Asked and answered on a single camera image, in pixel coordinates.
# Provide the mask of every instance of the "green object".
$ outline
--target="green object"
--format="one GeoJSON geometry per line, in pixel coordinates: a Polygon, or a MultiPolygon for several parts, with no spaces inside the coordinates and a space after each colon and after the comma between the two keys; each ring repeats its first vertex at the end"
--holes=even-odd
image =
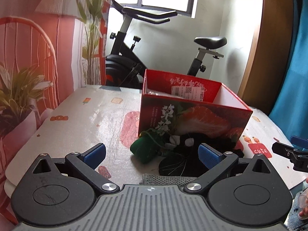
{"type": "Polygon", "coordinates": [[[146,164],[153,160],[159,149],[164,146],[162,137],[157,133],[143,133],[130,147],[137,159],[146,164]]]}

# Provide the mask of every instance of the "metal screw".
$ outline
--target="metal screw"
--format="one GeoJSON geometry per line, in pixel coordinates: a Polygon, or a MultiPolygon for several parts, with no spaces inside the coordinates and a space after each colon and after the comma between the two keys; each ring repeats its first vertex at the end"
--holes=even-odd
{"type": "Polygon", "coordinates": [[[102,186],[102,189],[105,191],[114,191],[116,190],[116,188],[117,188],[117,185],[115,185],[114,183],[105,183],[102,186]]]}
{"type": "Polygon", "coordinates": [[[199,183],[189,183],[186,187],[191,191],[197,191],[202,188],[202,186],[199,183]]]}

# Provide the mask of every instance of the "cardboard box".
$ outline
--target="cardboard box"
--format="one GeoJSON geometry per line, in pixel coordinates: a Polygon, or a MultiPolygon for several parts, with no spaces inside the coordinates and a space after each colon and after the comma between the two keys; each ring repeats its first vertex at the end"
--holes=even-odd
{"type": "Polygon", "coordinates": [[[220,151],[232,149],[252,110],[223,83],[147,69],[141,98],[139,134],[202,134],[220,151]]]}

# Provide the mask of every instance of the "bike seat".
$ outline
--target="bike seat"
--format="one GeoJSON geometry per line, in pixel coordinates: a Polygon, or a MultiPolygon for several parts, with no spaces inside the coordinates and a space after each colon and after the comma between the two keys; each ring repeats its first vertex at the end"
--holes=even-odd
{"type": "Polygon", "coordinates": [[[207,48],[218,49],[227,44],[227,38],[225,37],[196,37],[195,43],[207,48]]]}

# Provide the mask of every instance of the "white label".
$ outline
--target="white label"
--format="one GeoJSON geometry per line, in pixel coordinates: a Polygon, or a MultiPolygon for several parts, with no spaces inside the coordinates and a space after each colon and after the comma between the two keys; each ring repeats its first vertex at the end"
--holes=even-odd
{"type": "Polygon", "coordinates": [[[202,102],[204,87],[172,86],[171,94],[180,96],[186,100],[202,102]]]}

